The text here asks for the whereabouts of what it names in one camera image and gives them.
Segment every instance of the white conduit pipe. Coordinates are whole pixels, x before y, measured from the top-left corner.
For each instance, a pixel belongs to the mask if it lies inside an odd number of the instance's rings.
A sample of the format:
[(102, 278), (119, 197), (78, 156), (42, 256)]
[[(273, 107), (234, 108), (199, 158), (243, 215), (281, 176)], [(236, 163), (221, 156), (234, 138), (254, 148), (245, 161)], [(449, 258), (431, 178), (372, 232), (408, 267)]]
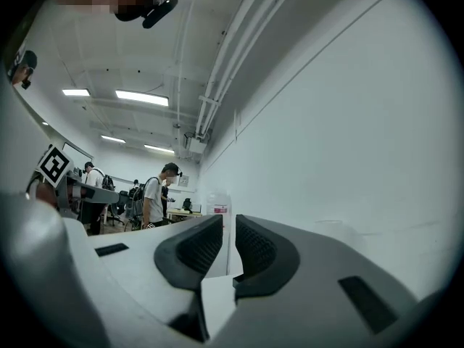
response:
[(218, 106), (216, 106), (215, 104), (210, 105), (210, 110), (209, 110), (208, 115), (206, 116), (206, 120), (204, 121), (204, 124), (202, 126), (202, 135), (203, 136), (206, 135), (206, 132), (208, 131), (208, 125), (211, 123), (212, 113), (217, 108), (218, 108)]
[(261, 5), (259, 6), (258, 10), (253, 14), (252, 20), (246, 27), (245, 32), (240, 37), (239, 43), (237, 44), (235, 50), (232, 53), (231, 59), (228, 61), (227, 67), (223, 73), (222, 78), (220, 79), (219, 86), (216, 89), (216, 94), (214, 99), (219, 99), (221, 93), (223, 92), (225, 82), (229, 78), (233, 66), (237, 64), (240, 54), (242, 51), (247, 47), (250, 38), (253, 35), (253, 32), (256, 30), (256, 27), (260, 24), (260, 20), (262, 20), (266, 12), (272, 7), (273, 3), (276, 4), (278, 0), (264, 0)]
[[(187, 32), (189, 31), (189, 23), (191, 19), (191, 12), (194, 9), (196, 0), (192, 0), (190, 4), (190, 9), (188, 10), (187, 20), (186, 20), (186, 27), (183, 32), (182, 37), (182, 46), (181, 46), (181, 58), (179, 59), (179, 79), (177, 82), (177, 124), (181, 124), (181, 84), (182, 84), (182, 66), (183, 66), (183, 52), (186, 47), (186, 39), (187, 39)], [(179, 153), (181, 152), (181, 130), (180, 128), (177, 129), (177, 142), (179, 145)]]
[(196, 122), (196, 129), (195, 129), (196, 134), (200, 132), (200, 125), (202, 124), (205, 110), (206, 110), (206, 102), (202, 101), (202, 108), (200, 108), (200, 115), (198, 116), (198, 121)]
[[(237, 34), (237, 31), (239, 30), (242, 22), (244, 21), (245, 16), (247, 15), (248, 11), (250, 10), (251, 6), (253, 5), (255, 0), (243, 0), (242, 3), (240, 4), (239, 10), (236, 13), (235, 17), (232, 20), (231, 26), (229, 27), (227, 34), (225, 36), (225, 39), (223, 41), (223, 44), (221, 45), (219, 49), (219, 53), (217, 54), (214, 66), (211, 71), (210, 79), (208, 80), (208, 84), (206, 86), (206, 90), (204, 92), (204, 96), (206, 98), (209, 98), (211, 95), (211, 90), (212, 86), (214, 85), (216, 81), (216, 76), (218, 75), (218, 71), (220, 67), (223, 64), (225, 54), (227, 53), (229, 45), (231, 45), (231, 42), (235, 35)], [(202, 109), (204, 112), (204, 108), (206, 108), (206, 104), (203, 101), (202, 102)], [(212, 116), (212, 112), (214, 111), (214, 108), (216, 106), (214, 104), (211, 104), (210, 106), (210, 111), (208, 112), (208, 116), (206, 120), (204, 121), (204, 125), (202, 128), (202, 134), (205, 134), (207, 129), (205, 128), (205, 125), (210, 123), (210, 119)], [(196, 133), (200, 131), (200, 125), (202, 124), (202, 117), (199, 117), (197, 123), (196, 123)]]
[[(274, 14), (280, 9), (280, 7), (282, 6), (282, 4), (285, 2), (285, 0), (278, 0), (278, 2), (275, 4), (275, 6), (273, 7), (273, 9), (270, 11), (269, 15), (266, 17), (266, 19), (262, 22), (259, 30), (255, 33), (255, 35), (253, 36), (253, 39), (250, 41), (248, 47), (246, 48), (245, 52), (242, 54), (241, 56), (241, 59), (239, 61), (239, 64), (236, 66), (235, 70), (233, 71), (233, 74), (232, 76), (228, 79), (228, 82), (227, 82), (227, 85), (225, 86), (224, 88), (224, 91), (222, 92), (221, 94), (221, 98), (220, 98), (220, 101), (223, 100), (224, 96), (227, 94), (227, 90), (229, 89), (229, 86), (231, 85), (233, 79), (235, 78), (237, 72), (239, 71), (240, 67), (243, 65), (243, 62), (245, 61), (245, 59), (247, 58), (250, 50), (252, 50), (253, 46), (256, 44), (256, 41), (257, 39), (260, 37), (261, 33), (264, 31), (265, 27), (268, 25), (268, 23), (270, 22), (270, 20), (273, 18)], [(209, 123), (207, 124), (205, 130), (208, 130), (208, 128), (210, 127), (211, 125), (211, 122), (212, 122), (212, 119), (214, 119), (215, 115), (216, 115), (216, 112), (217, 112), (218, 108), (216, 107), (215, 108), (215, 111), (212, 113), (212, 117), (210, 118), (210, 121)]]

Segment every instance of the black chair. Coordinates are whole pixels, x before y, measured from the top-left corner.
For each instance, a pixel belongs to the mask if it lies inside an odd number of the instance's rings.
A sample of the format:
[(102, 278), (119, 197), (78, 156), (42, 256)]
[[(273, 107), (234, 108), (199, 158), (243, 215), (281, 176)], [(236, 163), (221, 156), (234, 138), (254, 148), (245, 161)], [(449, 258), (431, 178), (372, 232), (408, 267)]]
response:
[(119, 193), (119, 201), (117, 202), (117, 214), (121, 215), (124, 213), (125, 205), (129, 202), (129, 193), (127, 191), (121, 191)]

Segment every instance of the black backpack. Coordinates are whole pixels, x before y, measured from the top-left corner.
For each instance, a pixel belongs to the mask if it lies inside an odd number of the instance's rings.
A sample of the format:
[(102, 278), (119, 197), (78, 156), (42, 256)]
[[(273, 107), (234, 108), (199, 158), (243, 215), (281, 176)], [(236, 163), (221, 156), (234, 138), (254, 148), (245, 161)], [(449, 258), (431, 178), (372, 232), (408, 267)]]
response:
[(115, 184), (113, 183), (111, 177), (109, 175), (103, 174), (99, 169), (96, 169), (95, 167), (94, 170), (98, 171), (103, 176), (103, 182), (101, 182), (101, 187), (103, 189), (107, 189), (108, 191), (114, 191)]

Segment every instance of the black slot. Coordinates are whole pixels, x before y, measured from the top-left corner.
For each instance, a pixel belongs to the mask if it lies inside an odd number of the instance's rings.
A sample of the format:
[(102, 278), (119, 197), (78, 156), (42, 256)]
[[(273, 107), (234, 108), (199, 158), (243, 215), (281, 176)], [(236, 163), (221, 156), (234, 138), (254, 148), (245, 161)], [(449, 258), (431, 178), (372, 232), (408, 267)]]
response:
[(126, 245), (121, 243), (121, 244), (99, 247), (98, 249), (95, 249), (95, 251), (99, 257), (104, 257), (105, 255), (111, 255), (111, 254), (114, 254), (115, 252), (121, 252), (126, 249), (129, 249), (129, 248)]
[(397, 320), (392, 309), (360, 277), (343, 278), (339, 284), (374, 334)]

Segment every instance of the table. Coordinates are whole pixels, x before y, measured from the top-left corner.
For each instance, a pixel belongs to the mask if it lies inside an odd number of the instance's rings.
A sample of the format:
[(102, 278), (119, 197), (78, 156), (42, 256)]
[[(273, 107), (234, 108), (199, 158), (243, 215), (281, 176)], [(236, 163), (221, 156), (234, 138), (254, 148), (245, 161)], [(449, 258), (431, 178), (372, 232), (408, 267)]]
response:
[(200, 212), (192, 212), (190, 213), (188, 210), (180, 210), (180, 209), (169, 209), (167, 212), (167, 218), (173, 219), (173, 215), (177, 215), (180, 217), (191, 217), (191, 218), (199, 218), (203, 216)]

